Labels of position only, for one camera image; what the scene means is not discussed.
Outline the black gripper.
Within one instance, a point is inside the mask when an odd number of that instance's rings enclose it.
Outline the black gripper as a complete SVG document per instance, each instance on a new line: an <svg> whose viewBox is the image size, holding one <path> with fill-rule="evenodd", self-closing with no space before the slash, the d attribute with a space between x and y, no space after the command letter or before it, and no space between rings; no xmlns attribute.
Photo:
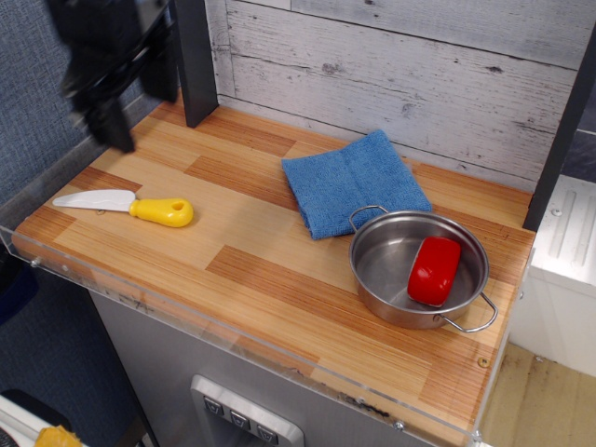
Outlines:
<svg viewBox="0 0 596 447"><path fill-rule="evenodd" d="M178 73L166 1L52 1L50 16L71 60L62 95L85 114L103 145L135 150L118 98L137 78L152 98L174 103Z"/></svg>

